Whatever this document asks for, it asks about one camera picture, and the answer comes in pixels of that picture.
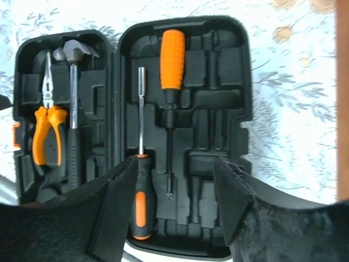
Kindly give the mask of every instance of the tablecloth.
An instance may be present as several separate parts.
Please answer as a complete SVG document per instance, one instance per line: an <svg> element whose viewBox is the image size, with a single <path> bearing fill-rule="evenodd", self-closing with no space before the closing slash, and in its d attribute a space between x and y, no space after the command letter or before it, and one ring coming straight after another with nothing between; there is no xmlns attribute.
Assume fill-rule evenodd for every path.
<svg viewBox="0 0 349 262"><path fill-rule="evenodd" d="M116 47L139 22L227 15L250 41L252 175L292 195L336 200L335 0L2 0L0 93L13 98L18 47L29 38L98 29ZM0 174L15 181L12 110L0 112Z"/></svg>

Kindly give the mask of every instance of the pliers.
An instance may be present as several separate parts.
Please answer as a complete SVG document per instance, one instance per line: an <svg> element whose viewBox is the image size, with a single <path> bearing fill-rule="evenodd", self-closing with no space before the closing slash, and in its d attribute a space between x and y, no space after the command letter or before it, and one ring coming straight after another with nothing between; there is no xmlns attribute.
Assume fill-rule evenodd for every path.
<svg viewBox="0 0 349 262"><path fill-rule="evenodd" d="M33 159L37 166L42 167L46 165L44 145L52 126L57 140L59 173L62 177L65 177L67 173L67 131L65 119L68 112L60 106L54 105L50 52L46 54L45 74L41 90L43 105L35 112L37 125L35 126L33 138Z"/></svg>

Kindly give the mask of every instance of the black rubber grip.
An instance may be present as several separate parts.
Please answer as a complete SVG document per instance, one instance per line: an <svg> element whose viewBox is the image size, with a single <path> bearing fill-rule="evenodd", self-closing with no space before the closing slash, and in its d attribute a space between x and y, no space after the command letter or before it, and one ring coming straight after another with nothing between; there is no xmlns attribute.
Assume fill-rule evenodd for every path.
<svg viewBox="0 0 349 262"><path fill-rule="evenodd" d="M80 129L68 130L68 183L70 189L81 185L81 136Z"/></svg>
<svg viewBox="0 0 349 262"><path fill-rule="evenodd" d="M61 165L59 167L59 174L61 177L67 176L67 130L65 128L65 123L58 125L59 137L61 138Z"/></svg>
<svg viewBox="0 0 349 262"><path fill-rule="evenodd" d="M139 162L139 171L138 178L136 184L136 195L135 200L132 206L131 218L130 218L130 228L132 232L132 236L137 240L145 240L149 238L153 232L154 222L155 222L155 206L156 206L156 196L155 191L152 184L151 177L151 164L152 160L150 158L138 158ZM140 201L140 198L137 197L139 192L145 193L145 201L144 203ZM143 217L143 213L145 209L146 219L145 225L140 227L139 223L137 223L137 217Z"/></svg>

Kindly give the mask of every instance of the empty tool compartment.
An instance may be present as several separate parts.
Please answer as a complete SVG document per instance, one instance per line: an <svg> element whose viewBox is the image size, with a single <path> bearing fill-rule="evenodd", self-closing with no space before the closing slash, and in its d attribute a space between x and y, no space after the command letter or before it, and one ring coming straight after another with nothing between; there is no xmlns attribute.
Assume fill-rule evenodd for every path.
<svg viewBox="0 0 349 262"><path fill-rule="evenodd" d="M160 48L165 30L185 34L185 69L173 131L173 198L168 200L164 93L160 86ZM137 249L174 257L225 260L225 247L213 181L213 162L225 156L250 172L241 158L248 152L251 76L248 37L229 17L187 17L132 26L120 38L114 99L115 159L137 154L139 146L138 67L147 68L144 147L151 156L157 195L154 233Z"/></svg>
<svg viewBox="0 0 349 262"><path fill-rule="evenodd" d="M82 146L82 183L88 182L112 167L111 146L108 123L111 123L113 105L110 97L112 49L107 39L98 31L79 31L45 35L24 42L16 56L14 86L14 120L21 128L16 128L16 143L21 149L15 152L16 176L20 203L46 202L56 195L69 190L67 177L54 172L57 167L56 136L51 127L45 140L46 165L52 172L39 174L33 161L33 135L36 119L35 111L42 104L41 85L43 83L46 53L63 47L68 40L76 39L91 46L100 57L85 55L79 63L79 126ZM68 112L65 122L69 128L70 80L69 63L59 62L51 56L53 100Z"/></svg>

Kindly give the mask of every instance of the orange screwdriver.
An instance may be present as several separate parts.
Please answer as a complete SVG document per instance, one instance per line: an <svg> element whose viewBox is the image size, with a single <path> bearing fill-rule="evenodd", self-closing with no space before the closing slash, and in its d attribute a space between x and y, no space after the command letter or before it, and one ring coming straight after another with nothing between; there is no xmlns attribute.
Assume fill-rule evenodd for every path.
<svg viewBox="0 0 349 262"><path fill-rule="evenodd" d="M175 128L177 96L182 87L185 56L184 33L166 30L163 34L160 54L161 89L164 90L167 129L167 197L172 198L172 132Z"/></svg>
<svg viewBox="0 0 349 262"><path fill-rule="evenodd" d="M155 219L155 193L152 185L152 160L144 154L144 100L146 95L146 68L138 68L139 93L139 153L136 196L131 211L130 227L132 236L145 240L152 234Z"/></svg>

